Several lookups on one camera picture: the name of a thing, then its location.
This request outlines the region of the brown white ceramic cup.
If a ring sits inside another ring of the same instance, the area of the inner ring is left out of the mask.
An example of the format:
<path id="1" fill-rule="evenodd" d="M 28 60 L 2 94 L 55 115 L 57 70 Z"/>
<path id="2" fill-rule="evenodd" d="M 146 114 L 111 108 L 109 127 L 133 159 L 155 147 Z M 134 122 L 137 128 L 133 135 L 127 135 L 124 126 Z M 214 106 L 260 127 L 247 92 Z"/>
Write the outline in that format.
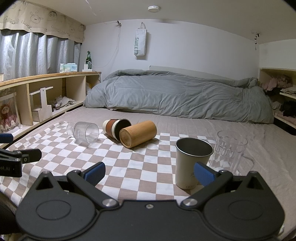
<path id="1" fill-rule="evenodd" d="M 102 124 L 104 133 L 120 142 L 119 132 L 123 128 L 131 126 L 131 122 L 126 119 L 110 119 L 105 120 Z"/>

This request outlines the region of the bamboo wooden cup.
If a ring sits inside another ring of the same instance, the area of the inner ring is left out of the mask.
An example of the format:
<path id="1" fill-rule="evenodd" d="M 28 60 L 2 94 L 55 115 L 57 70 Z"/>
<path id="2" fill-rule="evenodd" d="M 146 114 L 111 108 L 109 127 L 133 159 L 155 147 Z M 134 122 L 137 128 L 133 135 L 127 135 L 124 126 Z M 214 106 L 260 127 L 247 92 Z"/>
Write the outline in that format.
<path id="1" fill-rule="evenodd" d="M 123 128 L 119 132 L 121 143 L 128 149 L 153 139 L 157 134 L 157 127 L 153 121 L 146 120 Z"/>

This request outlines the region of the stuffed toy in bag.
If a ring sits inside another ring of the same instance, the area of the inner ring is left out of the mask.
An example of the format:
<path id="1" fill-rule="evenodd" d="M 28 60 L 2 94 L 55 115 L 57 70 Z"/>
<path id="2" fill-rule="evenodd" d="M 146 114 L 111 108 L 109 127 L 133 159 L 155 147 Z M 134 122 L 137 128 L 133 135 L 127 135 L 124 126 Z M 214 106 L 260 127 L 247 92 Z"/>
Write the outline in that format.
<path id="1" fill-rule="evenodd" d="M 1 97 L 1 133 L 11 132 L 20 128 L 18 108 L 16 105 L 16 92 Z"/>

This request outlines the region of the clear glass mug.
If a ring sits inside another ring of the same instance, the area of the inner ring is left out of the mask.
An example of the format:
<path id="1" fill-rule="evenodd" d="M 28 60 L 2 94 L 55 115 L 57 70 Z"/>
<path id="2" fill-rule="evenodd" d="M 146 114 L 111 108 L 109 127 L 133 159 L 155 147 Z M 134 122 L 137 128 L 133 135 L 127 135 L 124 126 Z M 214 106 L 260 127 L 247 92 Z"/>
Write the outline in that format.
<path id="1" fill-rule="evenodd" d="M 219 131 L 208 166 L 215 171 L 227 170 L 235 176 L 246 176 L 254 167 L 254 160 L 244 154 L 247 144 L 248 140 L 237 132 Z"/>

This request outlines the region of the cream metal tumbler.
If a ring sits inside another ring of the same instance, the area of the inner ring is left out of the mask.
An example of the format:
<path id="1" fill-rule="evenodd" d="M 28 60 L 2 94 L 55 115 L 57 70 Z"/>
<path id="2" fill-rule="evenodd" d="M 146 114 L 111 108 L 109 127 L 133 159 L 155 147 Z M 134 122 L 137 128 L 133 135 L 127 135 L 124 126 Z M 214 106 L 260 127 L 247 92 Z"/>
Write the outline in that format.
<path id="1" fill-rule="evenodd" d="M 207 164 L 214 152 L 213 147 L 198 138 L 180 138 L 176 141 L 176 185 L 185 190 L 196 187 L 198 180 L 194 176 L 196 162 Z"/>

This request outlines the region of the wooden shelf unit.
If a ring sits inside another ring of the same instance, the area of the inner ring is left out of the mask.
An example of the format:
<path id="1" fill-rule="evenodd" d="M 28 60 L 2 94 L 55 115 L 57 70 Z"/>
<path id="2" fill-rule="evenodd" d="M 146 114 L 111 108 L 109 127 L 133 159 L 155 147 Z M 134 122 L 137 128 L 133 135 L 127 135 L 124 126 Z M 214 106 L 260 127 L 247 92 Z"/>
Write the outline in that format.
<path id="1" fill-rule="evenodd" d="M 100 77 L 101 73 L 96 71 L 66 72 L 1 82 L 1 91 L 13 92 L 7 98 L 12 98 L 10 105 L 15 107 L 21 124 L 19 128 L 11 130 L 14 140 L 46 121 L 80 107 L 86 98 L 87 87 L 97 85 Z M 50 102 L 60 96 L 73 99 L 75 103 L 54 110 Z"/>

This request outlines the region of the wooden tool caddy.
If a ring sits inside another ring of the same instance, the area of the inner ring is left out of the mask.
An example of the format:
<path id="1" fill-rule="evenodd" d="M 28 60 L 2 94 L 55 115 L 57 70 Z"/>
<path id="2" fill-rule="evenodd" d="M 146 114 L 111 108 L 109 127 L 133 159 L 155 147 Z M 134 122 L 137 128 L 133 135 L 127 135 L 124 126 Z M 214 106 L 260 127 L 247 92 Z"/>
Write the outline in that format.
<path id="1" fill-rule="evenodd" d="M 52 106 L 47 102 L 47 90 L 52 89 L 53 87 L 43 87 L 40 90 L 34 91 L 30 93 L 30 104 L 32 111 L 33 121 L 43 122 L 52 117 Z M 39 94 L 40 95 L 40 105 L 34 105 L 33 96 Z"/>

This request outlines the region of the clear ribbed glass lying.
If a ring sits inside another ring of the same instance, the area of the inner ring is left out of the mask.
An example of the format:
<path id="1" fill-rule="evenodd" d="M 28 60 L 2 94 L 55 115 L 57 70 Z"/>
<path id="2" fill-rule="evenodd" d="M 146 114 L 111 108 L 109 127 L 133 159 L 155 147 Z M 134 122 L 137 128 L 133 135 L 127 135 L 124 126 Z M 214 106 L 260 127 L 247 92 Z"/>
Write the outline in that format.
<path id="1" fill-rule="evenodd" d="M 75 140 L 83 143 L 95 143 L 99 136 L 99 128 L 95 123 L 79 121 L 69 123 L 66 128 L 67 134 Z"/>

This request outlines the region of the brown white checkered cloth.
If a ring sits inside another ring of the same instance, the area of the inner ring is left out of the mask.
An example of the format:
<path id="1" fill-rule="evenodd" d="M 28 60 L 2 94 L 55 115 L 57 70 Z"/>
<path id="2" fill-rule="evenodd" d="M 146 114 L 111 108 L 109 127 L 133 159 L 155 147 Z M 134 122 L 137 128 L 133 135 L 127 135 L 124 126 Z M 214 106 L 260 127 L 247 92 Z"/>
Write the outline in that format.
<path id="1" fill-rule="evenodd" d="M 29 188 L 43 171 L 62 176 L 73 170 L 83 171 L 103 162 L 105 174 L 97 188 L 117 200 L 182 201 L 191 193 L 177 187 L 176 146 L 178 139 L 193 137 L 215 143 L 217 126 L 199 125 L 196 132 L 160 132 L 152 140 L 133 149 L 100 133 L 91 144 L 78 143 L 66 133 L 67 123 L 55 121 L 29 133 L 10 150 L 40 149 L 41 160 L 23 166 L 20 178 L 1 178 L 1 192 L 19 204 Z"/>

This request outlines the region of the beige bed sheet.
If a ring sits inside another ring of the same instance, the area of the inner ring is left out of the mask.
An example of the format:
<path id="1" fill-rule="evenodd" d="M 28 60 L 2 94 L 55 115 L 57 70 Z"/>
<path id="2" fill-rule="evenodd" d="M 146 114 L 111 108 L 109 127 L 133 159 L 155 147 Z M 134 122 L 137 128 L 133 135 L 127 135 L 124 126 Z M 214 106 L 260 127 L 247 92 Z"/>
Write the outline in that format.
<path id="1" fill-rule="evenodd" d="M 108 119 L 126 118 L 132 124 L 153 121 L 157 135 L 133 149 L 101 133 L 92 145 L 78 144 L 66 133 L 66 125 L 86 121 L 102 126 Z M 79 108 L 32 132 L 12 149 L 42 151 L 37 163 L 26 164 L 21 178 L 4 179 L 2 191 L 19 204 L 42 171 L 64 175 L 84 170 L 96 162 L 106 165 L 106 176 L 98 188 L 118 200 L 183 200 L 190 195 L 175 183 L 176 146 L 180 138 L 198 138 L 215 147 L 210 167 L 229 169 L 228 156 L 243 152 L 238 173 L 258 171 L 285 210 L 283 236 L 295 230 L 295 136 L 273 124 L 234 123 L 124 113 L 107 109 Z"/>

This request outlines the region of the crumpled grey cloth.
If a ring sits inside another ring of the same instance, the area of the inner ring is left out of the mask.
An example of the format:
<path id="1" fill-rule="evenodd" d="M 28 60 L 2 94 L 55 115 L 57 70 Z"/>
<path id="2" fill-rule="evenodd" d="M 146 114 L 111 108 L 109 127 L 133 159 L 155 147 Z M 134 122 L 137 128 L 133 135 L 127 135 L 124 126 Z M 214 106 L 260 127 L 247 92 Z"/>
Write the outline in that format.
<path id="1" fill-rule="evenodd" d="M 76 101 L 66 96 L 59 96 L 59 97 L 56 97 L 54 100 L 51 100 L 49 103 L 51 104 L 53 109 L 59 110 L 60 108 L 69 106 L 71 104 L 75 104 Z"/>

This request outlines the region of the grey curtain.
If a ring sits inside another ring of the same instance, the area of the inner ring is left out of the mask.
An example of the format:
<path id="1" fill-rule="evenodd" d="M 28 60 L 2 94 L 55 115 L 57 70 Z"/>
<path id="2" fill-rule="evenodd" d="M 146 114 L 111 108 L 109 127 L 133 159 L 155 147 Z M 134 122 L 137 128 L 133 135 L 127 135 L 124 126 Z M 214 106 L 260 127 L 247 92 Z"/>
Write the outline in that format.
<path id="1" fill-rule="evenodd" d="M 59 73 L 60 65 L 79 64 L 81 44 L 40 33 L 1 30 L 1 73 L 4 81 Z"/>

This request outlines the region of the grey duvet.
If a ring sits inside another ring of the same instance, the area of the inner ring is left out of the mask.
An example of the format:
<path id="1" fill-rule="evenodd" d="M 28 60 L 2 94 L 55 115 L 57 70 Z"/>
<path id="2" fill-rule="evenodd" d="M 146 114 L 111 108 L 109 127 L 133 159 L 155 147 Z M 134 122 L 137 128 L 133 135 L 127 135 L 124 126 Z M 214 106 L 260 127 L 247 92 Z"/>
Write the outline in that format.
<path id="1" fill-rule="evenodd" d="M 273 123 L 273 109 L 257 78 L 225 80 L 169 71 L 125 69 L 86 95 L 87 108 L 181 118 Z"/>

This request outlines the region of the tissue box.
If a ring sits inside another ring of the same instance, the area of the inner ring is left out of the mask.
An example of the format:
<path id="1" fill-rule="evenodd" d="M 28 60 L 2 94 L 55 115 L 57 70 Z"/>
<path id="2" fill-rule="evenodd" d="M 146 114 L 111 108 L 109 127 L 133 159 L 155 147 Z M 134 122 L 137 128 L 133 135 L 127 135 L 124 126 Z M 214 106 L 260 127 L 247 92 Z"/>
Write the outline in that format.
<path id="1" fill-rule="evenodd" d="M 60 64 L 60 73 L 65 72 L 77 72 L 78 66 L 76 63 L 61 63 Z"/>

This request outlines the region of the white power strip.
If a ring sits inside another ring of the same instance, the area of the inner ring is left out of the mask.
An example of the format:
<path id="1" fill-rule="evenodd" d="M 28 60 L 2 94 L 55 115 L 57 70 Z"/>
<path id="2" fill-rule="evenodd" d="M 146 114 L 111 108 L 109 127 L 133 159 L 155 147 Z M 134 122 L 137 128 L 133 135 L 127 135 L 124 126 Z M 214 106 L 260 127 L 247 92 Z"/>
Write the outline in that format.
<path id="1" fill-rule="evenodd" d="M 82 69 L 83 72 L 92 72 L 91 68 L 88 68 L 88 64 L 84 64 L 84 67 Z"/>

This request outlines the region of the green glass bottle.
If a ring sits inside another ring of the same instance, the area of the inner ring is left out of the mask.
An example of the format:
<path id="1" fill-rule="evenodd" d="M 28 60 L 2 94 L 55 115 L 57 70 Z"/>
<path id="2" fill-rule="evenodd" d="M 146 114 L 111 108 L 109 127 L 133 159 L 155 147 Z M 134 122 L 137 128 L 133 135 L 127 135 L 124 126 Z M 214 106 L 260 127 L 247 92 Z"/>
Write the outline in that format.
<path id="1" fill-rule="evenodd" d="M 88 65 L 88 69 L 92 68 L 92 59 L 91 59 L 91 52 L 87 51 L 87 58 L 85 64 Z"/>

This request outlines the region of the right wooden shelf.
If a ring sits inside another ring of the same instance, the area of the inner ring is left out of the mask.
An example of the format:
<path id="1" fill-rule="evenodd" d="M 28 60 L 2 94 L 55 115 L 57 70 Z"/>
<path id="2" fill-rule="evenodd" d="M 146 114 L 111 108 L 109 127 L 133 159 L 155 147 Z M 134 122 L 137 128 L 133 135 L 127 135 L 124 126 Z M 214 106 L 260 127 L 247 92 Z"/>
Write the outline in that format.
<path id="1" fill-rule="evenodd" d="M 286 75 L 292 79 L 293 86 L 289 88 L 274 88 L 265 91 L 270 101 L 274 115 L 274 124 L 288 133 L 295 135 L 295 70 L 282 68 L 261 68 L 259 70 L 259 83 L 269 81 L 274 76 Z"/>

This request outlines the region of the pink folded clothes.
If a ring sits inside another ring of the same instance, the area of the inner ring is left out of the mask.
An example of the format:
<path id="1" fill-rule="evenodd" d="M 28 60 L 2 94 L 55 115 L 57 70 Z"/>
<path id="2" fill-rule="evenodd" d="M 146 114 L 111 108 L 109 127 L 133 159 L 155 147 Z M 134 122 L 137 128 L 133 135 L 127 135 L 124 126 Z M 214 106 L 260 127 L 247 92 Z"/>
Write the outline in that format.
<path id="1" fill-rule="evenodd" d="M 269 81 L 262 84 L 262 88 L 265 91 L 272 91 L 274 88 L 289 88 L 292 86 L 292 79 L 286 75 L 274 76 Z"/>

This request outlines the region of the beige printed valance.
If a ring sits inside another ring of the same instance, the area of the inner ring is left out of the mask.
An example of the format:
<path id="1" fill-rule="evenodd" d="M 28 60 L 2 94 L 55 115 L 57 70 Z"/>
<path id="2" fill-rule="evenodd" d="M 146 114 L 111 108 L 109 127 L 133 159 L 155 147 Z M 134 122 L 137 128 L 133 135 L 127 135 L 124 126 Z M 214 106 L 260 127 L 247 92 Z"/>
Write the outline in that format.
<path id="1" fill-rule="evenodd" d="M 1 14 L 1 29 L 24 30 L 82 43 L 85 25 L 57 10 L 16 1 Z"/>

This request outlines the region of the white hanging bag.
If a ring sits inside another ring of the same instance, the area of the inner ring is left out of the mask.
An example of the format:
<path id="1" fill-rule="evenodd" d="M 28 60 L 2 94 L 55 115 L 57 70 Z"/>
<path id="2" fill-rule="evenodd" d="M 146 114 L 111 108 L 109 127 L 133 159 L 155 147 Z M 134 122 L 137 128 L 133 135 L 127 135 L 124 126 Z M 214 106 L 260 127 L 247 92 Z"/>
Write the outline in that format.
<path id="1" fill-rule="evenodd" d="M 136 57 L 145 56 L 147 43 L 147 29 L 145 24 L 141 22 L 140 27 L 135 31 L 133 53 Z"/>

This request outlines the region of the white smoke detector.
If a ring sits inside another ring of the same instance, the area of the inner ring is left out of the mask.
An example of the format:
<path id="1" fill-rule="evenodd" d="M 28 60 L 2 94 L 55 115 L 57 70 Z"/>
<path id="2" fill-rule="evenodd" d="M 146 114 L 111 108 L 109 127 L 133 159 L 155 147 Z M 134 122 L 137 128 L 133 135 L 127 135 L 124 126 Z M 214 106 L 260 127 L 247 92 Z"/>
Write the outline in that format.
<path id="1" fill-rule="evenodd" d="M 157 13 L 161 10 L 161 8 L 159 6 L 152 5 L 152 6 L 148 6 L 147 10 L 151 13 Z"/>

